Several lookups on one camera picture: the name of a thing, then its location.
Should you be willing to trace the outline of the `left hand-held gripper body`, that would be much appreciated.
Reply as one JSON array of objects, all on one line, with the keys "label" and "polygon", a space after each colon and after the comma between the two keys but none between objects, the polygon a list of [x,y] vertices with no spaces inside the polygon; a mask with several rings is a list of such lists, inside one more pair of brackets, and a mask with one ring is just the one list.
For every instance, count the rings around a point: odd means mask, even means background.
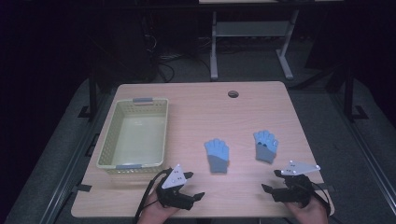
[{"label": "left hand-held gripper body", "polygon": [[166,171],[165,177],[162,178],[156,188],[158,200],[163,207],[191,210],[194,198],[179,192],[187,183],[187,179],[179,164]]}]

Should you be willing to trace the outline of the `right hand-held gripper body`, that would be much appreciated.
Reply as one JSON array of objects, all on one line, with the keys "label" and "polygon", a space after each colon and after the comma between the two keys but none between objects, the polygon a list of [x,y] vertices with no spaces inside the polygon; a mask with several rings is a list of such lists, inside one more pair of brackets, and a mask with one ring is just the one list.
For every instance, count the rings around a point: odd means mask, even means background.
[{"label": "right hand-held gripper body", "polygon": [[312,197],[317,194],[313,184],[306,174],[319,171],[320,166],[317,164],[308,164],[300,161],[290,161],[283,168],[282,174],[285,176],[283,189],[274,189],[273,199],[275,202],[282,203],[299,203],[302,207],[306,207]]}]

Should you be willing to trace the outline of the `blue knitted glove with dots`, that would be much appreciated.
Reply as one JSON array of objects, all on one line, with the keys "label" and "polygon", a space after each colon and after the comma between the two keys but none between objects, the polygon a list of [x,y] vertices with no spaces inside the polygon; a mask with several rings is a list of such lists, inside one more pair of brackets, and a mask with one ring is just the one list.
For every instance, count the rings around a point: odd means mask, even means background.
[{"label": "blue knitted glove with dots", "polygon": [[259,131],[253,134],[255,140],[256,160],[272,164],[275,160],[278,141],[269,131]]}]

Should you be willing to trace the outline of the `plain blue knitted glove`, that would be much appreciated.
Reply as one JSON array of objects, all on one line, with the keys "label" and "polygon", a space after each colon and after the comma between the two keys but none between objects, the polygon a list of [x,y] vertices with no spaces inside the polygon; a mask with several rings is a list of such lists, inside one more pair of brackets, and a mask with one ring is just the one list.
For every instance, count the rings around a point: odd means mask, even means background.
[{"label": "plain blue knitted glove", "polygon": [[204,143],[206,156],[212,174],[226,174],[229,165],[229,147],[220,139]]}]

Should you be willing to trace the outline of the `cream plastic basket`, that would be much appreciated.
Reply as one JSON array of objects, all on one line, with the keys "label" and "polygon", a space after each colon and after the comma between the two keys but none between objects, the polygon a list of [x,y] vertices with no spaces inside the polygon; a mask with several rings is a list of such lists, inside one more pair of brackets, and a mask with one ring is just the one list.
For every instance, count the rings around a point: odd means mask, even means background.
[{"label": "cream plastic basket", "polygon": [[167,119],[166,98],[118,100],[96,166],[111,175],[160,172]]}]

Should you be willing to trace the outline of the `person's left hand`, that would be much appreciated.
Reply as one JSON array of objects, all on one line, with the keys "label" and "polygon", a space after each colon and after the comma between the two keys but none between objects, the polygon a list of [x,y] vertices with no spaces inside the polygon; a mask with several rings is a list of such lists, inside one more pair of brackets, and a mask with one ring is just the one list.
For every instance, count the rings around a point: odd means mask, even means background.
[{"label": "person's left hand", "polygon": [[136,224],[163,224],[178,211],[179,209],[175,207],[163,207],[158,202],[156,192],[152,191],[144,203]]}]

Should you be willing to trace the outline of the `person's right hand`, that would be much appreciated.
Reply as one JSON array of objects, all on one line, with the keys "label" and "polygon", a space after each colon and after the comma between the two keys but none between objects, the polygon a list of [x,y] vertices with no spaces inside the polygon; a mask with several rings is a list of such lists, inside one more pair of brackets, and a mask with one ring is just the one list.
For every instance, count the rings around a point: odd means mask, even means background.
[{"label": "person's right hand", "polygon": [[325,206],[311,198],[310,203],[302,208],[296,203],[284,203],[300,224],[329,224]]}]

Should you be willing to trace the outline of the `grey metal stand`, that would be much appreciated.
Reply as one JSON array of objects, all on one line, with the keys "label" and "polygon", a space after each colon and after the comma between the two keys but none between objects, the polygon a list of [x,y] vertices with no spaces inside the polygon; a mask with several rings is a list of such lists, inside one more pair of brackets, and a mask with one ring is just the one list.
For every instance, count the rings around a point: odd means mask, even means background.
[{"label": "grey metal stand", "polygon": [[217,60],[217,39],[219,37],[283,37],[283,46],[276,50],[276,57],[285,78],[294,79],[286,53],[298,15],[299,10],[296,9],[291,13],[288,21],[218,21],[217,12],[214,12],[211,27],[210,79],[217,80],[219,78]]}]

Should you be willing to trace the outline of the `grey metal floor rail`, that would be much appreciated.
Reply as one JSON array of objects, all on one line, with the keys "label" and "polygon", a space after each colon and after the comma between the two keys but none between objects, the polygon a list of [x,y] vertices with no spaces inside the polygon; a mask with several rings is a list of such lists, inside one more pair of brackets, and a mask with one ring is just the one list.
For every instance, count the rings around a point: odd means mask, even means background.
[{"label": "grey metal floor rail", "polygon": [[39,224],[55,224],[69,199],[78,192],[102,130],[113,95],[98,95],[98,112],[93,118],[79,113],[88,103],[86,94],[77,94],[51,137],[43,154],[43,178],[50,181],[49,198],[39,216]]},{"label": "grey metal floor rail", "polygon": [[358,144],[362,156],[367,163],[368,169],[381,191],[382,197],[387,202],[392,214],[396,217],[396,188],[392,185],[387,173],[381,166],[379,160],[375,157],[375,154],[369,145],[369,140],[362,135],[356,124],[357,120],[368,120],[369,117],[367,113],[361,105],[349,106],[349,100],[342,100],[337,94],[331,93],[330,99],[338,113],[342,116],[342,119],[351,132],[353,139]]}]

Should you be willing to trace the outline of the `black metal post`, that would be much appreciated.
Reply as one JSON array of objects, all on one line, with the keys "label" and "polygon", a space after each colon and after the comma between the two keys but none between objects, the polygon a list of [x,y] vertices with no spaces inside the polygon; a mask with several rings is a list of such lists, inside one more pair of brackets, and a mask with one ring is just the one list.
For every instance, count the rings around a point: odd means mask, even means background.
[{"label": "black metal post", "polygon": [[96,93],[96,80],[95,80],[94,70],[91,70],[91,72],[89,73],[88,83],[89,83],[89,104],[84,105],[80,109],[78,116],[80,118],[93,120],[97,112],[97,93]]},{"label": "black metal post", "polygon": [[344,115],[350,122],[356,119],[368,119],[367,114],[360,105],[353,105],[354,95],[354,76],[349,66],[345,72],[345,90],[344,90]]}]

